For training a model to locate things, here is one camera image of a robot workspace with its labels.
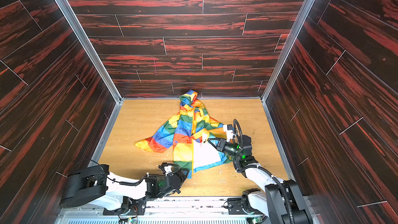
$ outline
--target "rainbow jacket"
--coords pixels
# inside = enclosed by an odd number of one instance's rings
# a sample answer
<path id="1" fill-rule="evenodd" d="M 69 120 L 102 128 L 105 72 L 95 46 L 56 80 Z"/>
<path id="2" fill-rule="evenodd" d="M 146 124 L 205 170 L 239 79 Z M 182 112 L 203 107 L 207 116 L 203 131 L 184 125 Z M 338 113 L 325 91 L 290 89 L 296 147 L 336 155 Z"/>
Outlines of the rainbow jacket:
<path id="1" fill-rule="evenodd" d="M 174 163 L 189 169 L 188 178 L 192 172 L 230 162 L 223 153 L 204 142 L 208 138 L 226 138 L 226 133 L 223 124 L 210 117 L 196 97 L 197 92 L 192 90 L 180 96 L 180 112 L 164 123 L 155 135 L 135 144 L 146 152 L 164 152 L 173 146 Z"/>

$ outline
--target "side wall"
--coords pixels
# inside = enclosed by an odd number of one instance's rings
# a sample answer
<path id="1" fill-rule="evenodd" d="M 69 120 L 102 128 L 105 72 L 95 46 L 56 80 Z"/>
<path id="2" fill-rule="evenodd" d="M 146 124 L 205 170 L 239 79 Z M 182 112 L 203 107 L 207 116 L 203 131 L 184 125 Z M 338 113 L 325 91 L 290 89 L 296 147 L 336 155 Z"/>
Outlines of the side wall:
<path id="1" fill-rule="evenodd" d="M 260 96 L 303 0 L 68 0 L 122 97 Z"/>
<path id="2" fill-rule="evenodd" d="M 0 223 L 52 223 L 115 104 L 53 0 L 0 0 Z"/>
<path id="3" fill-rule="evenodd" d="M 325 223 L 398 223 L 397 0 L 316 0 L 266 100 Z"/>

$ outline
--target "robotic arm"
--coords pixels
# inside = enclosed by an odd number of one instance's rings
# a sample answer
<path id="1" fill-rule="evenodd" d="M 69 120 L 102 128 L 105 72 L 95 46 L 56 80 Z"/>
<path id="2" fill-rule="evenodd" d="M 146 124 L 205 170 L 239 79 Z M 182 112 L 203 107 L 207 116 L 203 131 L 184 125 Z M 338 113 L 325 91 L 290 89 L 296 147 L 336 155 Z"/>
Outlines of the robotic arm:
<path id="1" fill-rule="evenodd" d="M 283 181 L 261 167 L 252 156 L 251 138 L 242 134 L 237 120 L 234 120 L 234 127 L 225 125 L 224 131 L 228 140 L 209 138 L 207 142 L 233 161 L 237 173 L 260 187 L 244 191 L 241 198 L 228 199 L 230 214 L 233 212 L 230 209 L 240 208 L 247 214 L 260 211 L 264 216 L 260 222 L 264 224 L 312 224 L 296 182 Z M 162 175 L 147 173 L 140 180 L 117 176 L 109 172 L 109 166 L 104 164 L 78 170 L 68 176 L 60 207 L 71 208 L 90 203 L 104 207 L 103 215 L 128 215 L 131 210 L 143 214 L 147 201 L 180 193 L 189 172 L 172 163 L 163 163 L 159 169 Z"/>

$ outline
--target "dark red wood wall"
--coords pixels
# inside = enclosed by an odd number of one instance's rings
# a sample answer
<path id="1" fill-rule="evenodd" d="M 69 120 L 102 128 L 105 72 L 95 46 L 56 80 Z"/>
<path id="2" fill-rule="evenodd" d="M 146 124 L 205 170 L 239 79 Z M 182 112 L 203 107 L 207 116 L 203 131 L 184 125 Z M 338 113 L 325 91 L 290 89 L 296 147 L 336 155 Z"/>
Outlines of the dark red wood wall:
<path id="1" fill-rule="evenodd" d="M 326 224 L 398 223 L 398 0 L 316 0 L 267 99 Z"/>
<path id="2" fill-rule="evenodd" d="M 0 0 L 0 223 L 53 223 L 115 104 L 54 0 Z"/>
<path id="3" fill-rule="evenodd" d="M 68 0 L 123 97 L 260 96 L 303 0 Z"/>

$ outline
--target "light wood surface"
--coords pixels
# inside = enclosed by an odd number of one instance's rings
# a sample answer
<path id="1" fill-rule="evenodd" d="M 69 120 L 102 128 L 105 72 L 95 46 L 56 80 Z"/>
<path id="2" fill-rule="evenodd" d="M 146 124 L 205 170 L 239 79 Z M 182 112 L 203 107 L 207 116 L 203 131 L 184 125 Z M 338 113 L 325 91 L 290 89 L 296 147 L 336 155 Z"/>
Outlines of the light wood surface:
<path id="1" fill-rule="evenodd" d="M 275 176 L 287 179 L 281 157 L 260 99 L 201 99 L 209 115 L 223 124 L 239 121 L 242 132 L 251 137 L 253 156 Z M 148 153 L 134 144 L 152 136 L 179 111 L 178 99 L 126 100 L 117 117 L 99 163 L 122 177 L 140 179 L 147 172 L 161 174 L 158 165 L 173 162 L 172 148 L 164 153 Z M 232 163 L 193 174 L 178 196 L 238 196 L 258 187 L 235 172 Z"/>

